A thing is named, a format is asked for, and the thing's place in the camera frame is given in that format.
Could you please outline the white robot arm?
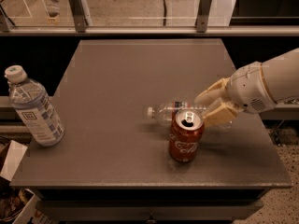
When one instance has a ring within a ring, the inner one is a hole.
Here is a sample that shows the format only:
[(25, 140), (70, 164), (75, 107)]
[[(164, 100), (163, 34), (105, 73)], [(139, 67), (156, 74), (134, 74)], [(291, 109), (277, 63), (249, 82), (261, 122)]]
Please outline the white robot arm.
[(213, 127), (233, 121), (241, 112), (257, 114), (298, 98), (299, 49), (294, 49), (237, 69), (202, 91), (194, 102), (206, 107), (205, 126)]

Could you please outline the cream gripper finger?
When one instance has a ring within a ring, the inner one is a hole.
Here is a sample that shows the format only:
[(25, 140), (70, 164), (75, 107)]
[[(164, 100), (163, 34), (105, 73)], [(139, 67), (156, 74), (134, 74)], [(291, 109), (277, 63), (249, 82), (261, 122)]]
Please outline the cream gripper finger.
[(211, 105), (214, 101), (222, 99), (223, 101), (229, 100), (227, 91), (227, 83), (229, 78), (221, 78), (213, 83), (206, 90), (202, 91), (195, 99), (194, 102), (199, 105)]
[(229, 99), (218, 98), (202, 113), (205, 127), (229, 123), (243, 111), (243, 108)]

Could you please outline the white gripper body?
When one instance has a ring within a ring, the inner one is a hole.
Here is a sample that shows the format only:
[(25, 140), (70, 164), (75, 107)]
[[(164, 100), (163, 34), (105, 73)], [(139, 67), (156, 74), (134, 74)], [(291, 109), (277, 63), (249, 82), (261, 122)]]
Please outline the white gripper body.
[(229, 78), (227, 91), (230, 100), (247, 113), (268, 111), (277, 104), (267, 88), (259, 62), (237, 69)]

